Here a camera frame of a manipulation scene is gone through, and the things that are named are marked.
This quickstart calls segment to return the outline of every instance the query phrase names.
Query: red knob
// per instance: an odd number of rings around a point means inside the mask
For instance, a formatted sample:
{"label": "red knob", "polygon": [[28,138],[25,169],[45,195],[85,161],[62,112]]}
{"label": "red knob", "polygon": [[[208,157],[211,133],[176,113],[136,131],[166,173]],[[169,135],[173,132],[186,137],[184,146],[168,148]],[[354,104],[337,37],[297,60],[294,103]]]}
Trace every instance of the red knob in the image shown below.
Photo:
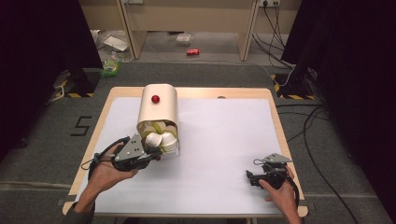
{"label": "red knob", "polygon": [[160,102],[160,97],[158,95],[151,96],[151,102],[154,104],[158,104]]}

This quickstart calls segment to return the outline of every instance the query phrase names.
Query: white cup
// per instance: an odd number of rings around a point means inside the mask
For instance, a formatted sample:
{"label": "white cup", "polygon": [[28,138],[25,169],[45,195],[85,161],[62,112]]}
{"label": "white cup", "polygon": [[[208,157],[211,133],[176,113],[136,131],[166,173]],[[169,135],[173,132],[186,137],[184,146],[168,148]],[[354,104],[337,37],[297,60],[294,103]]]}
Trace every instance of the white cup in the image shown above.
{"label": "white cup", "polygon": [[157,147],[160,145],[161,141],[163,140],[163,137],[160,134],[157,133],[150,133],[146,137],[146,144],[149,147]]}
{"label": "white cup", "polygon": [[177,141],[177,139],[172,135],[172,133],[169,132],[163,133],[162,137],[163,137],[163,140],[161,141],[162,147],[168,147]]}

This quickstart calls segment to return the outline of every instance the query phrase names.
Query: soda can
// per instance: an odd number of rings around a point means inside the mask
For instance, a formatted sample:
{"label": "soda can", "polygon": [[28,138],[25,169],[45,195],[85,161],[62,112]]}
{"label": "soda can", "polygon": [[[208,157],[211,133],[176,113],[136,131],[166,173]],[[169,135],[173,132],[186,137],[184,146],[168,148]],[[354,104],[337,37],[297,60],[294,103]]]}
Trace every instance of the soda can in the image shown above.
{"label": "soda can", "polygon": [[187,55],[199,55],[199,49],[188,49],[187,50]]}

